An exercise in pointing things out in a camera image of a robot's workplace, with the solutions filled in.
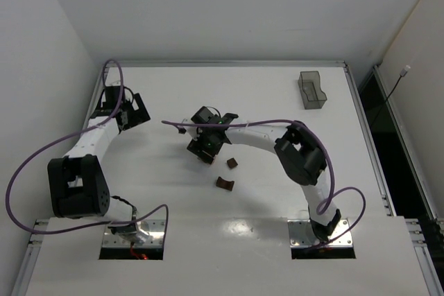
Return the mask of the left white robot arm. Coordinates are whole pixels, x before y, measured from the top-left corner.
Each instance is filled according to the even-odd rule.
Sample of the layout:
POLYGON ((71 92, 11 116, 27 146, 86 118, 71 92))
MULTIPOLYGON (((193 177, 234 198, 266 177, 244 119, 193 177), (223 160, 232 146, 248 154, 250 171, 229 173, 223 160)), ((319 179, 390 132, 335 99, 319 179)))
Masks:
POLYGON ((124 87, 130 97, 120 95, 120 87, 105 87, 88 118, 88 132, 82 133, 64 157, 50 160, 47 166, 51 205, 58 218, 91 218, 110 221, 109 230, 126 240, 141 234, 137 209, 118 195, 111 195, 101 161, 112 141, 127 131, 151 120, 138 93, 124 87))

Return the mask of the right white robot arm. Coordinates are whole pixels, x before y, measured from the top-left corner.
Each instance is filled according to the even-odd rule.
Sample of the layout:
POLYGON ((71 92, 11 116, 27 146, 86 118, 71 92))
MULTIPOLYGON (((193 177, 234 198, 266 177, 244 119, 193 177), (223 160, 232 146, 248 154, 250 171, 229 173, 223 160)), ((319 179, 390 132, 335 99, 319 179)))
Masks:
POLYGON ((309 221, 315 237, 326 242, 341 219, 333 203, 332 161, 319 138, 300 122, 259 121, 240 123, 238 115, 214 114, 201 107, 180 132, 188 133, 187 150, 212 164, 224 144, 245 145, 277 156, 285 174, 299 184, 308 204, 309 221))

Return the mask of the light rectangular wood block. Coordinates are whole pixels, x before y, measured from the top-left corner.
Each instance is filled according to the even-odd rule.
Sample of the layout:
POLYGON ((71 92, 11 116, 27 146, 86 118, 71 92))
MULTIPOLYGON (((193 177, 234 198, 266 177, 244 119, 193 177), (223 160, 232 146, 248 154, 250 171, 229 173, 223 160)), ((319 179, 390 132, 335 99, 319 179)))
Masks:
POLYGON ((203 157, 202 160, 206 163, 206 164, 213 164, 214 160, 216 159, 217 154, 210 154, 208 152, 203 151, 203 157))

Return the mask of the smoky transparent plastic bin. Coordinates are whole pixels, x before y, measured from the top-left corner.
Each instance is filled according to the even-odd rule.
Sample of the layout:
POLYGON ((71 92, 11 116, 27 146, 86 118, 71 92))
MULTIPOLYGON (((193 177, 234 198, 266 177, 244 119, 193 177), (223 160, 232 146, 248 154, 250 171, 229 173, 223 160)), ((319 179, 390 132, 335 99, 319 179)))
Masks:
POLYGON ((318 71, 301 71, 298 86, 306 110, 320 110, 324 106, 327 95, 321 89, 321 76, 318 71))

